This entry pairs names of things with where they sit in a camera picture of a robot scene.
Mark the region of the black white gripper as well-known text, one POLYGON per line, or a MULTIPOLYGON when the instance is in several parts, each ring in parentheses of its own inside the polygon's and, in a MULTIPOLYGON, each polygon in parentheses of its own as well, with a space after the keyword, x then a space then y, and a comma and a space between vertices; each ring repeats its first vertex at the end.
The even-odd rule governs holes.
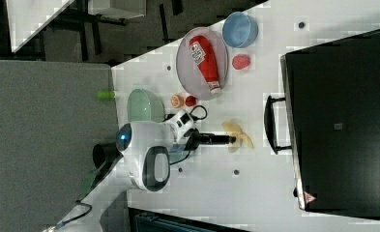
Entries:
POLYGON ((200 132, 195 125, 198 120, 186 110, 166 116, 164 122, 174 132, 173 152, 195 151, 200 145, 229 145, 236 142, 236 137, 200 132))

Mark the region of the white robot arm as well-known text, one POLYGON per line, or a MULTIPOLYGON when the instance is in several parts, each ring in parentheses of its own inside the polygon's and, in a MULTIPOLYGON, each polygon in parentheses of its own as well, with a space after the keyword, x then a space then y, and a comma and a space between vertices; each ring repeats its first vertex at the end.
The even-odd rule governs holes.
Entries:
POLYGON ((117 135, 116 147, 122 157, 66 216, 43 232, 103 232, 102 214, 121 193, 129 189, 157 192, 166 186, 172 153, 236 141, 235 136, 200 132, 186 110, 161 123, 128 122, 117 135))

